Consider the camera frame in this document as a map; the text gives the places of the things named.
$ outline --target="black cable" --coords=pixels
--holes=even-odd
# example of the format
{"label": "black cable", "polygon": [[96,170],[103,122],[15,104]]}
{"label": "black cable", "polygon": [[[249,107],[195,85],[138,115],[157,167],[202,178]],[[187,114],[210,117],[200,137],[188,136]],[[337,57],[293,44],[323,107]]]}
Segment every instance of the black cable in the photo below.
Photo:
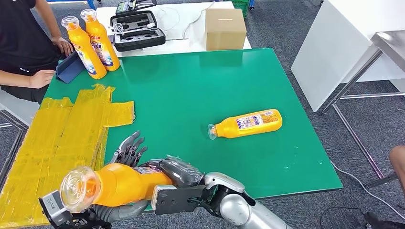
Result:
{"label": "black cable", "polygon": [[218,218],[222,218],[220,215],[218,215],[214,210],[211,209],[211,206],[209,206],[207,203],[204,203],[200,200],[194,199],[194,198],[190,198],[189,202],[194,202],[199,204],[201,207],[203,207],[206,211],[208,211],[208,213],[210,213],[212,216],[218,217]]}
{"label": "black cable", "polygon": [[322,226],[322,217],[323,217],[323,215],[325,214],[325,212],[329,211],[330,209],[334,209],[334,208],[343,208],[343,209],[350,209],[350,210],[359,210],[359,211],[363,214],[363,212],[362,212],[362,210],[361,210],[360,208],[348,208],[348,207],[340,207],[340,206],[330,207],[330,208],[326,209],[325,211],[323,211],[322,214],[321,214],[321,216],[320,216],[320,219],[319,219],[320,229],[323,229],[323,226]]}

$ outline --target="cardboard box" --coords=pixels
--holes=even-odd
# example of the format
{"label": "cardboard box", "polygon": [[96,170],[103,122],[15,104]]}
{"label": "cardboard box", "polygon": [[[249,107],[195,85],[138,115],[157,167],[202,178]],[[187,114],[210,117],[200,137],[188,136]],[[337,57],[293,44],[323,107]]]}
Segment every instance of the cardboard box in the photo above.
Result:
{"label": "cardboard box", "polygon": [[246,26],[241,9],[207,9],[207,50],[243,49]]}

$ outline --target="open case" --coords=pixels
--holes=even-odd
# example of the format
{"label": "open case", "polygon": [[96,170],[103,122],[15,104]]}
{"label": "open case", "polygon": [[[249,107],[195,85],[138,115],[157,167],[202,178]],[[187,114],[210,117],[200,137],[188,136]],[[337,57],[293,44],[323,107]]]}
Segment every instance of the open case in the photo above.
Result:
{"label": "open case", "polygon": [[113,37],[114,46],[119,52],[157,46],[166,42],[165,34],[156,27],[155,16],[149,10],[111,17],[111,26],[117,23],[123,27],[123,32],[116,33]]}

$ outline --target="orange bottle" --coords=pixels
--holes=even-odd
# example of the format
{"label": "orange bottle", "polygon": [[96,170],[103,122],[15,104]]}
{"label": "orange bottle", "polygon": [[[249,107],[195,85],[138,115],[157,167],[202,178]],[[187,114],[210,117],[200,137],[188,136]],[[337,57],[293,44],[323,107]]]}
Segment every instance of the orange bottle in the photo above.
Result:
{"label": "orange bottle", "polygon": [[95,79],[103,78],[107,71],[94,51],[90,37],[80,28],[79,19],[74,16],[65,17],[62,19],[62,25],[66,28],[69,39],[89,75]]}
{"label": "orange bottle", "polygon": [[63,179],[60,193],[71,212],[81,212],[91,204],[116,207],[151,199],[156,185],[170,185],[171,180],[151,167],[131,168],[112,163],[99,171],[78,167]]}
{"label": "orange bottle", "polygon": [[208,125],[208,135],[234,138],[246,135],[276,131],[283,125],[280,112],[276,109],[253,112],[224,119],[221,123]]}
{"label": "orange bottle", "polygon": [[80,17],[86,22],[86,32],[90,36],[91,44],[104,67],[115,71],[119,68],[117,54],[107,36],[107,30],[98,22],[96,15],[97,12],[93,9],[82,10],[80,13]]}

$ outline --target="yellow tape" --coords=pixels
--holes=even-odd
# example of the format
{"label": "yellow tape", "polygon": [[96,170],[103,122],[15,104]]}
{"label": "yellow tape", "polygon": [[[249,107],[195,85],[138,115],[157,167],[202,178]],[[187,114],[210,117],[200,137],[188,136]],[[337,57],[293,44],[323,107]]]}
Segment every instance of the yellow tape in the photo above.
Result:
{"label": "yellow tape", "polygon": [[134,103],[111,103],[112,87],[96,84],[68,98],[45,98],[0,193],[0,228],[48,224],[38,198],[59,189],[77,166],[104,165],[108,127],[133,122]]}

